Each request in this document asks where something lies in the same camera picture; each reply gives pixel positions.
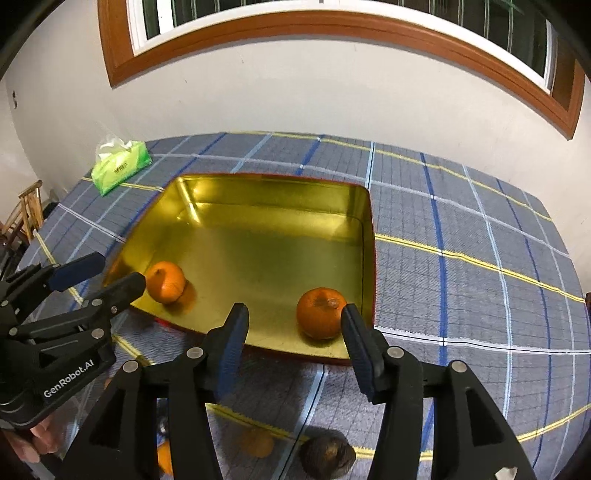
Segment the finger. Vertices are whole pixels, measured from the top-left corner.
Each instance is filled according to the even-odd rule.
[[[53,413],[52,414],[49,414],[42,421],[40,421],[39,422],[39,425],[41,427],[43,427],[44,430],[47,430],[49,428],[49,425],[50,425],[50,423],[51,423],[52,420],[53,420]]]
[[[4,430],[4,435],[21,462],[38,463],[40,458],[33,446],[14,432]]]
[[[39,455],[46,455],[49,453],[49,448],[39,438],[33,437],[33,446],[39,452]]]

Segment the orange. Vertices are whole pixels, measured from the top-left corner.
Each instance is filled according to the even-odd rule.
[[[146,287],[159,303],[172,303],[183,294],[187,280],[183,270],[172,262],[158,262],[146,272]]]
[[[166,440],[158,447],[158,464],[164,473],[173,474],[173,460],[170,457],[170,444]]]
[[[340,312],[345,298],[332,288],[314,288],[302,295],[295,309],[301,329],[314,340],[328,340],[340,332]]]

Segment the table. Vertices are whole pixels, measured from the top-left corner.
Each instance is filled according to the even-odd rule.
[[[540,480],[564,466],[589,427],[591,334],[580,284],[541,202],[458,163],[327,135],[207,134],[147,142],[153,163],[105,197],[85,177],[47,219],[21,267],[117,255],[143,211],[181,173],[259,172],[363,184],[376,232],[376,325],[419,360],[466,361],[522,442]],[[78,307],[91,279],[53,294],[33,320]],[[137,311],[113,321],[118,361],[174,358],[194,341]],[[66,446],[103,390],[89,384],[57,413]],[[226,479],[304,479],[297,448],[318,429],[344,433],[365,479],[383,407],[359,392],[350,368],[247,354],[238,385],[208,410]],[[430,473],[433,409],[424,405],[419,478]],[[275,437],[265,459],[236,438],[248,426]]]

